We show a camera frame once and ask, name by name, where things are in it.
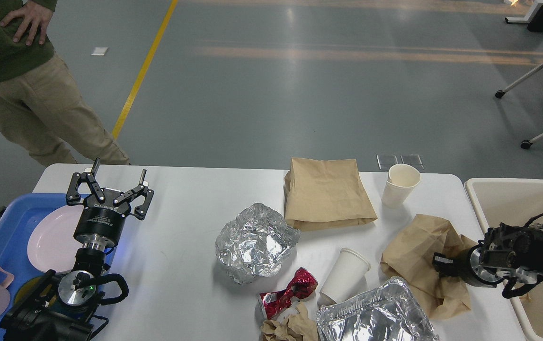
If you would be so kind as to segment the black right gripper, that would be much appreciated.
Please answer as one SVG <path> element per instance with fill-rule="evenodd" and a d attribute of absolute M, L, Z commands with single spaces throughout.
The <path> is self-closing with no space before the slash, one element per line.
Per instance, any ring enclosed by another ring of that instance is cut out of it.
<path fill-rule="evenodd" d="M 496 287 L 503 278 L 481 265 L 481 245 L 462 251 L 451 259 L 444 254 L 434 254 L 432 266 L 440 277 L 457 277 L 473 287 Z"/>

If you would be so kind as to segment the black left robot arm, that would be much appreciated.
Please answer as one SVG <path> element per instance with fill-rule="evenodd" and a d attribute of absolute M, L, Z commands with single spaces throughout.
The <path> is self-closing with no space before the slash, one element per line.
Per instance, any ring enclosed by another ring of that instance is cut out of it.
<path fill-rule="evenodd" d="M 118 245 L 126 218 L 146 217 L 154 190 L 142 170 L 130 190 L 103 188 L 96 181 L 100 158 L 76 172 L 66 192 L 69 206 L 80 206 L 74 239 L 81 243 L 70 272 L 48 270 L 0 322 L 5 341 L 89 341 L 109 319 L 96 315 L 101 305 L 118 304 L 129 294 L 123 276 L 109 273 L 106 256 Z"/>

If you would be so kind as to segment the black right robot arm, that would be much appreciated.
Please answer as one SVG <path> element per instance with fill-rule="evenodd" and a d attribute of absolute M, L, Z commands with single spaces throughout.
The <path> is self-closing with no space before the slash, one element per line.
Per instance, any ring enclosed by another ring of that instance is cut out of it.
<path fill-rule="evenodd" d="M 440 277 L 458 277 L 473 287 L 504 283 L 504 298 L 523 296 L 543 281 L 543 223 L 538 219 L 490 227 L 482 240 L 454 258 L 434 253 L 432 266 Z"/>

